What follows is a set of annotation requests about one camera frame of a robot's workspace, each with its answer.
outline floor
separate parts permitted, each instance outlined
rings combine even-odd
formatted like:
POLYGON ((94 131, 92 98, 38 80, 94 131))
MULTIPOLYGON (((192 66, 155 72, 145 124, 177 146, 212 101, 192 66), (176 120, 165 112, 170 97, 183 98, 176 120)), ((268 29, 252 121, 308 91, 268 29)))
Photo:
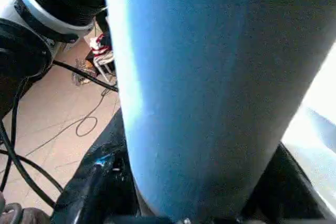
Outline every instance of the floor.
MULTIPOLYGON (((76 58, 84 58, 89 52, 88 44, 81 40, 66 53, 57 56, 57 60, 75 65, 76 58)), ((17 119, 17 144, 19 155, 27 153, 54 137, 67 125, 83 118, 97 106, 100 93, 104 88, 89 83, 77 87, 71 82, 71 72, 54 66, 48 74, 36 82, 21 99, 17 119)), ((98 119, 97 126, 88 135, 78 137, 76 124, 27 157, 49 172, 64 186, 76 171, 79 162, 100 132, 109 123, 120 107, 118 94, 110 92, 102 104, 93 112, 98 119)), ((11 113, 4 118, 10 133, 11 113)), ((94 120, 87 120, 79 129, 84 134, 92 129, 94 120)), ((7 158, 0 156, 0 170, 3 171, 7 158)), ((56 200, 59 192, 39 172, 24 165, 35 182, 47 194, 56 200)), ((50 214, 52 209, 45 204, 25 183, 14 166, 12 166, 8 184, 4 191, 7 203, 18 202, 23 207, 37 207, 50 214)))

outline black cable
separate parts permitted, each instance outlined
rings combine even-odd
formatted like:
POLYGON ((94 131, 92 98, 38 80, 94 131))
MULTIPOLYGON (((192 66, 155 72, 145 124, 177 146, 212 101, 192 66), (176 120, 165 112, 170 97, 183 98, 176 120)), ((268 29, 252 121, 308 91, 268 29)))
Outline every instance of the black cable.
POLYGON ((94 82, 94 83, 96 83, 96 84, 98 84, 98 85, 100 85, 100 86, 102 86, 102 87, 104 87, 106 89, 112 90, 114 92, 118 92, 118 88, 117 87, 110 86, 110 85, 106 84, 105 82, 102 82, 102 81, 98 80, 97 78, 94 78, 91 75, 89 75, 89 74, 87 74, 87 73, 85 73, 85 72, 83 72, 83 71, 81 71, 81 70, 79 70, 77 68, 74 68, 73 66, 65 64, 63 62, 60 62, 58 60, 54 60, 53 64, 56 65, 56 66, 60 66, 60 67, 63 67, 65 69, 68 69, 68 70, 70 70, 70 71, 72 71, 72 72, 74 72, 76 74, 79 74, 80 76, 83 76, 86 79, 89 79, 90 81, 92 81, 92 82, 94 82))
MULTIPOLYGON (((0 154, 4 154, 4 155, 9 155, 7 151, 4 150, 0 150, 0 154)), ((49 174, 47 173, 42 167, 40 167, 38 164, 34 163, 33 161, 22 157, 20 155, 17 155, 19 160, 21 160, 22 162, 30 165, 32 168, 34 168, 35 170, 37 170, 38 172, 40 172, 43 176, 45 176, 56 188, 57 190, 62 193, 63 192, 63 188, 62 186, 49 174)))
MULTIPOLYGON (((19 87, 17 88, 17 91, 15 93, 14 96, 14 102, 13 102, 13 110, 12 110, 12 132, 11 132, 11 145, 13 147, 13 149, 15 148, 15 140, 16 140, 16 119, 17 119, 17 109, 18 109, 18 105, 19 105, 19 100, 21 97, 21 94, 23 92, 23 89, 26 85, 28 81, 28 78, 23 79, 20 84, 19 87)), ((11 165, 12 165, 12 159, 10 156, 8 156, 7 159, 7 164, 6 164, 6 168, 5 168, 5 174, 2 178, 2 182, 0 185, 0 191, 4 191, 7 180, 8 180, 8 176, 9 176, 9 172, 11 171, 11 165)))
POLYGON ((67 129, 69 129, 71 126, 73 126, 74 124, 80 122, 77 127, 76 127, 76 135, 78 137, 82 137, 82 136, 86 136, 88 134, 90 134, 97 126, 98 124, 98 119, 95 117, 95 116, 91 116, 91 114, 97 110, 97 108, 101 105, 101 103, 103 102, 103 99, 109 94, 110 90, 108 89, 104 89, 102 92, 101 92, 101 99, 100 101, 98 102, 97 106, 91 110, 86 116, 84 116, 83 118, 81 119, 78 119, 76 120, 75 122, 69 124, 68 126, 66 126, 63 130, 61 130, 60 132, 58 132, 55 136, 53 136, 52 138, 50 138, 48 141, 44 142, 43 144, 39 145, 38 147, 34 148, 32 151, 28 152, 25 156, 27 157, 28 155, 36 152, 37 150, 41 149, 43 146, 45 146, 46 144, 50 143, 52 140, 54 140, 55 138, 57 138, 60 134, 62 134, 64 131, 66 131, 67 129), (94 119, 95 120, 95 123, 94 123, 94 126, 89 130, 87 131, 86 133, 84 134, 79 134, 79 129, 81 127, 81 125, 85 122, 85 120, 87 119, 94 119))
POLYGON ((13 163, 15 164, 17 170, 20 172, 23 179, 33 189, 33 191, 36 192, 36 194, 42 200, 44 200, 49 206, 54 208, 55 202, 33 181, 33 179, 27 173, 26 169, 21 164, 21 161, 18 159, 15 151, 12 148, 12 145, 10 144, 10 141, 9 141, 6 129, 5 129, 5 125, 2 121, 0 121, 0 134, 7 148, 8 155, 12 158, 13 163))

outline beige floor tile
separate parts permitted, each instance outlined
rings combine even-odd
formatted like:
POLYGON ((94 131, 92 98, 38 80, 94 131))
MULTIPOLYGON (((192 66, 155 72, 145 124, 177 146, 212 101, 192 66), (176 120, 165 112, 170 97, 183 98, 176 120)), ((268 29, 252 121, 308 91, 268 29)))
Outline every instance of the beige floor tile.
MULTIPOLYGON (((16 153, 18 155, 25 156, 27 153, 29 153, 33 149, 42 145, 43 143, 51 139, 53 136, 55 136, 61 130, 61 126, 62 125, 55 125, 55 126, 43 129, 41 131, 32 133, 30 135, 18 138, 16 141, 16 146, 15 146, 16 153)), ((37 151, 30 154, 26 158, 35 162, 37 165, 42 166, 53 144, 54 144, 54 141, 48 143, 47 145, 38 149, 37 151)), ((3 176, 3 170, 5 168, 6 162, 7 162, 7 156, 2 155, 0 159, 0 169, 1 169, 0 178, 2 178, 3 176)), ((30 165, 23 163, 23 166, 26 168, 27 172, 30 175, 37 173, 37 171, 33 169, 30 165)), ((8 178, 9 182, 21 178, 21 175, 16 169, 14 164, 12 164, 10 171, 11 172, 8 178)))
MULTIPOLYGON (((82 40, 68 52, 60 54, 58 60, 74 65, 76 58, 85 58, 89 51, 82 40)), ((79 94, 80 89, 71 81, 71 72, 58 66, 52 67, 20 100, 17 135, 24 136, 64 122, 79 94)), ((11 117, 11 112, 4 117, 8 131, 11 117)))
MULTIPOLYGON (((67 91, 40 89, 25 95, 18 109, 17 137, 64 122, 78 95, 75 87, 67 91)), ((11 126, 11 116, 10 112, 5 117, 7 130, 11 126)))
MULTIPOLYGON (((65 166, 59 166, 55 169, 49 170, 49 174, 57 180, 62 187, 72 178, 75 173, 79 163, 68 164, 65 166)), ((60 195, 60 192, 56 189, 56 187, 50 183, 44 176, 39 175, 36 179, 37 185, 45 191, 50 198, 52 198, 55 202, 60 195)), ((29 193, 25 200, 23 201, 24 207, 36 207, 42 209, 47 214, 51 215, 52 208, 49 207, 33 190, 29 190, 29 193)))
MULTIPOLYGON (((67 126, 78 119, 70 120, 64 124, 67 126)), ((95 121, 92 119, 88 119, 85 121, 80 127, 78 133, 85 134, 94 126, 95 121)), ((96 140, 97 136, 101 132, 101 124, 102 120, 98 119, 98 123, 95 129, 92 130, 86 136, 78 137, 76 135, 76 125, 70 127, 62 136, 58 138, 55 142, 50 154, 48 155, 45 167, 49 169, 53 169, 56 166, 68 164, 75 161, 80 161, 88 148, 92 145, 92 143, 96 140)))
POLYGON ((93 114, 92 116, 95 116, 99 123, 97 125, 97 132, 99 134, 105 129, 105 127, 108 125, 108 123, 111 121, 113 118, 114 114, 116 113, 116 108, 119 107, 119 104, 116 103, 112 106, 107 106, 107 107, 99 107, 93 114))
POLYGON ((17 202, 22 204, 26 199, 29 189, 30 187, 22 178, 8 183, 4 190, 4 197, 6 199, 6 202, 17 202))
POLYGON ((118 111, 118 109, 120 109, 120 101, 119 100, 115 103, 114 113, 116 113, 118 111))
MULTIPOLYGON (((68 120, 77 118, 81 115, 86 115, 92 111, 100 102, 102 96, 102 91, 105 88, 95 84, 88 83, 80 88, 80 94, 75 101, 71 112, 68 115, 68 120)), ((114 91, 109 91, 109 93, 103 98, 100 108, 113 108, 114 104, 117 102, 118 93, 114 91)))

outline blue cylinder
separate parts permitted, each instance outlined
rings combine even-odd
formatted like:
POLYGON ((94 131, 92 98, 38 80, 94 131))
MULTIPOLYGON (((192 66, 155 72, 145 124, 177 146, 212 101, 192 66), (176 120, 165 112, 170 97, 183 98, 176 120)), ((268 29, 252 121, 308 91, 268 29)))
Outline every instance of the blue cylinder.
POLYGON ((237 217, 335 39, 335 1, 107 1, 144 201, 237 217))

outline metal bolt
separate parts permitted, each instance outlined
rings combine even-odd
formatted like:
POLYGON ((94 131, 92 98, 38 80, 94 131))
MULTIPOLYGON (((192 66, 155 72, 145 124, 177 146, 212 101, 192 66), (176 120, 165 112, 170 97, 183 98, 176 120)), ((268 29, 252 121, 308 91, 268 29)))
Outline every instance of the metal bolt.
POLYGON ((184 224, 191 224, 191 221, 188 218, 186 218, 186 219, 184 219, 183 223, 184 224))

